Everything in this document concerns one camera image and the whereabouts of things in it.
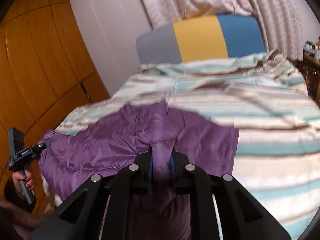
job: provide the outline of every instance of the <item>human hand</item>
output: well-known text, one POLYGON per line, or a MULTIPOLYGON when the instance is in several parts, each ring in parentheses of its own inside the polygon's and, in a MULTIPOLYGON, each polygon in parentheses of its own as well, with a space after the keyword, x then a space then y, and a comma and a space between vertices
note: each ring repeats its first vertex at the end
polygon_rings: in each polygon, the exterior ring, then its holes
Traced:
POLYGON ((36 180, 33 176, 33 169, 31 166, 29 166, 28 171, 29 172, 27 175, 23 175, 19 171, 16 171, 12 174, 12 181, 13 181, 14 187, 16 188, 16 191, 22 196, 25 196, 25 195, 20 185, 20 180, 25 180, 27 182, 27 188, 30 190, 34 190, 36 186, 36 180))

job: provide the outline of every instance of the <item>round metal bolt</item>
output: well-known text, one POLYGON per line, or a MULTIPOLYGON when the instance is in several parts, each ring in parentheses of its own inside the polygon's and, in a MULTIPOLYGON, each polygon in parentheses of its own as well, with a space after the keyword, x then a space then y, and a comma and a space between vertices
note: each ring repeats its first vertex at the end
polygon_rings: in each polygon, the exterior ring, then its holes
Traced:
POLYGON ((196 169, 196 166, 194 166, 193 164, 187 164, 186 165, 186 170, 187 171, 194 171, 196 169))
POLYGON ((101 179, 101 176, 99 175, 99 174, 93 174, 92 176, 91 176, 91 180, 93 181, 93 182, 97 182, 97 181, 99 181, 101 179))
POLYGON ((226 181, 232 181, 232 179, 233 179, 232 175, 230 175, 230 174, 224 174, 222 177, 226 181))
POLYGON ((129 166, 130 171, 137 171, 139 169, 139 166, 137 164, 131 164, 129 166))

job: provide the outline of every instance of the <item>wooden door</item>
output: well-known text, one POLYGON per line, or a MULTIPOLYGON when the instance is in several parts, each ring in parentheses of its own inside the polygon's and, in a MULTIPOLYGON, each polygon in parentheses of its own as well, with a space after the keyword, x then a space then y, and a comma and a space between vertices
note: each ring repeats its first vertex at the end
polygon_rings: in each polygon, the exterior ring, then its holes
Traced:
MULTIPOLYGON (((74 108, 109 98, 82 40, 69 0, 16 0, 0 23, 0 195, 11 172, 6 131, 36 144, 74 108)), ((37 204, 48 200, 36 162, 37 204)))

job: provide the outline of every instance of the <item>purple fabric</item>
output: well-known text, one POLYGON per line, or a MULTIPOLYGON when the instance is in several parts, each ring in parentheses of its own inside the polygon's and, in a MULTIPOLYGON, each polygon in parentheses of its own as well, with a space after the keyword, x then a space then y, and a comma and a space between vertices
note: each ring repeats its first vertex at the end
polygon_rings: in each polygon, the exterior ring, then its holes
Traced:
POLYGON ((238 130, 221 127, 197 113, 168 108, 163 101, 153 105, 125 105, 117 113, 89 125, 76 136, 53 130, 38 161, 39 169, 52 189, 66 199, 92 174, 116 174, 134 162, 135 156, 152 146, 154 178, 169 179, 173 147, 188 155, 207 173, 231 173, 238 142, 238 130))

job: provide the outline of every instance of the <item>striped blanket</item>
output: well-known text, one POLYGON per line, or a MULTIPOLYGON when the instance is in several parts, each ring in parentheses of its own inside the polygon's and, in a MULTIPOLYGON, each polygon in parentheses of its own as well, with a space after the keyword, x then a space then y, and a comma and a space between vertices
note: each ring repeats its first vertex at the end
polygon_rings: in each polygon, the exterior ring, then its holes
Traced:
POLYGON ((75 109, 75 135, 124 104, 198 112, 239 128, 233 175, 296 239, 320 206, 320 111, 299 71, 276 51, 177 65, 142 65, 110 100, 75 109))

